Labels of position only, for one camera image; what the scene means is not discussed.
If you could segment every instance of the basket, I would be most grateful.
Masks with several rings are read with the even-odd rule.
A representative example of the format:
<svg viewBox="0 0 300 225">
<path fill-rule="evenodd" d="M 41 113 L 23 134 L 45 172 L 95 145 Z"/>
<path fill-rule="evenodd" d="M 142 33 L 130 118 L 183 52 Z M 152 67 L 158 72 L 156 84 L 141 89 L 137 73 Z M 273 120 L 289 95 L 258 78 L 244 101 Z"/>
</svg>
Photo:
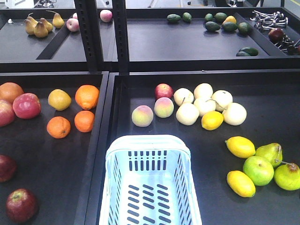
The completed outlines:
<svg viewBox="0 0 300 225">
<path fill-rule="evenodd" d="M 172 135 L 128 135 L 106 153 L 99 225 L 201 225 L 190 151 Z"/>
</svg>

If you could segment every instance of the lemon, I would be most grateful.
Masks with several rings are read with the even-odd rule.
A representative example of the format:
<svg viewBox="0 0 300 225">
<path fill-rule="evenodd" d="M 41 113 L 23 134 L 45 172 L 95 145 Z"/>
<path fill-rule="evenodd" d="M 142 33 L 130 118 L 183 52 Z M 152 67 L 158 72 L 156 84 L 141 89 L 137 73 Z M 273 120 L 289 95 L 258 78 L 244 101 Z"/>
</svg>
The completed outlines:
<svg viewBox="0 0 300 225">
<path fill-rule="evenodd" d="M 61 89 L 51 91 L 48 96 L 48 104 L 57 111 L 63 111 L 71 105 L 71 97 Z"/>
<path fill-rule="evenodd" d="M 253 181 L 242 171 L 230 171 L 227 174 L 227 183 L 231 189 L 242 197 L 253 197 L 256 189 Z"/>
<path fill-rule="evenodd" d="M 229 151 L 239 158 L 249 158 L 255 155 L 255 146 L 247 138 L 235 136 L 225 141 Z"/>
<path fill-rule="evenodd" d="M 206 130 L 215 130 L 223 123 L 224 117 L 222 113 L 210 111 L 205 113 L 201 119 L 201 126 Z"/>
<path fill-rule="evenodd" d="M 228 16 L 228 17 L 224 20 L 223 24 L 224 24 L 225 22 L 233 22 L 233 23 L 236 23 L 236 19 L 234 18 L 234 16 L 230 15 L 230 16 Z"/>
</svg>

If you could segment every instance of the green avocado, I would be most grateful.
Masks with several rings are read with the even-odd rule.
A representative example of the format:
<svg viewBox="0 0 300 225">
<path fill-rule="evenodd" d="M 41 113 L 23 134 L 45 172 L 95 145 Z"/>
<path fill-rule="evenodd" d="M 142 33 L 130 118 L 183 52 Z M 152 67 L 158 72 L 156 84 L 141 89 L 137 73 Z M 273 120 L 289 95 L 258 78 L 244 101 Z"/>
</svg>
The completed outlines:
<svg viewBox="0 0 300 225">
<path fill-rule="evenodd" d="M 234 32 L 238 28 L 238 25 L 234 22 L 225 22 L 222 24 L 222 27 L 226 32 Z"/>
<path fill-rule="evenodd" d="M 213 22 L 213 21 L 208 21 L 205 23 L 205 28 L 206 30 L 213 32 L 219 30 L 221 27 L 219 24 Z"/>
<path fill-rule="evenodd" d="M 192 21 L 192 15 L 185 12 L 184 14 L 182 14 L 182 20 L 184 22 L 190 23 Z"/>
<path fill-rule="evenodd" d="M 169 14 L 167 16 L 167 20 L 169 23 L 177 23 L 181 19 L 180 15 L 177 14 Z"/>
<path fill-rule="evenodd" d="M 251 56 L 257 56 L 258 55 L 258 50 L 253 47 L 243 47 L 239 49 L 239 52 L 245 52 L 248 53 Z"/>
</svg>

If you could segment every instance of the red apple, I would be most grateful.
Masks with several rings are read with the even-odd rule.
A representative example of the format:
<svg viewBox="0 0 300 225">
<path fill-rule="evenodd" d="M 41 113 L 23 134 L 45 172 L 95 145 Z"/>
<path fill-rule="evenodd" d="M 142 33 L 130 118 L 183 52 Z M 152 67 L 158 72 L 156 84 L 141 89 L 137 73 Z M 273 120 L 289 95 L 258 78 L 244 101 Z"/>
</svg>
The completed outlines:
<svg viewBox="0 0 300 225">
<path fill-rule="evenodd" d="M 156 86 L 154 93 L 156 100 L 161 97 L 171 98 L 173 96 L 173 89 L 166 83 L 160 83 L 158 86 Z"/>
<path fill-rule="evenodd" d="M 13 191 L 6 201 L 6 214 L 15 223 L 24 223 L 38 212 L 38 200 L 25 189 Z"/>
<path fill-rule="evenodd" d="M 6 101 L 0 100 L 0 127 L 4 127 L 15 120 L 13 105 Z"/>
<path fill-rule="evenodd" d="M 277 43 L 282 40 L 284 32 L 280 28 L 274 28 L 268 33 L 268 37 L 272 43 Z"/>
<path fill-rule="evenodd" d="M 67 20 L 67 28 L 71 32 L 79 31 L 79 22 L 77 19 L 70 18 Z"/>
<path fill-rule="evenodd" d="M 33 93 L 18 96 L 13 102 L 13 110 L 21 119 L 31 119 L 41 113 L 41 103 Z"/>
<path fill-rule="evenodd" d="M 0 155 L 0 183 L 10 180 L 16 171 L 16 161 L 9 156 Z"/>
</svg>

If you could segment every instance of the tray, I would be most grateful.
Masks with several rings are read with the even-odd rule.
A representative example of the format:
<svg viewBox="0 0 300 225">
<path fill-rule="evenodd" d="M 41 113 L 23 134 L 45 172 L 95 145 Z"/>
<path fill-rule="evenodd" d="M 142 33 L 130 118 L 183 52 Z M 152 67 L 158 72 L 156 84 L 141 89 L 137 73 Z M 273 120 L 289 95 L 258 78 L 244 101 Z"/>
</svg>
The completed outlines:
<svg viewBox="0 0 300 225">
<path fill-rule="evenodd" d="M 74 222 L 79 193 L 84 178 L 84 167 L 93 163 L 87 157 L 97 145 L 102 118 L 108 73 L 91 75 L 74 73 L 1 74 L 0 83 L 16 82 L 25 92 L 35 93 L 42 104 L 42 112 L 31 120 L 16 119 L 12 124 L 0 127 L 0 153 L 14 158 L 18 164 L 16 176 L 0 184 L 0 224 L 12 225 L 5 213 L 7 196 L 18 188 L 30 189 L 38 198 L 38 214 L 26 225 L 71 225 Z M 83 84 L 100 89 L 92 132 L 81 133 L 74 125 L 74 116 L 81 108 L 74 95 Z M 49 93 L 56 88 L 65 90 L 72 98 L 71 106 L 55 111 L 48 105 Z M 46 131 L 47 122 L 53 116 L 63 116 L 71 122 L 71 132 L 63 139 L 54 139 Z"/>
<path fill-rule="evenodd" d="M 247 118 L 239 126 L 222 124 L 214 131 L 201 127 L 200 118 L 185 126 L 175 118 L 178 106 L 169 118 L 154 117 L 148 127 L 137 127 L 131 121 L 132 111 L 139 105 L 153 109 L 154 88 L 168 83 L 174 90 L 193 89 L 200 83 L 210 83 L 214 90 L 232 93 L 234 102 L 247 110 Z M 253 198 L 242 198 L 226 182 L 229 171 L 242 170 L 244 159 L 229 152 L 225 140 L 244 136 L 255 146 L 277 142 L 282 145 L 284 161 L 300 165 L 299 70 L 192 71 L 110 73 L 101 124 L 97 164 L 104 163 L 104 152 L 116 138 L 124 135 L 163 135 L 179 137 L 191 151 L 195 191 L 205 225 L 297 224 L 300 214 L 299 190 L 285 191 L 272 180 L 256 187 Z M 90 188 L 90 201 L 85 224 L 98 224 L 104 177 L 102 166 L 95 164 Z"/>
<path fill-rule="evenodd" d="M 106 153 L 104 224 L 201 225 L 190 150 L 173 135 L 128 135 Z"/>
</svg>

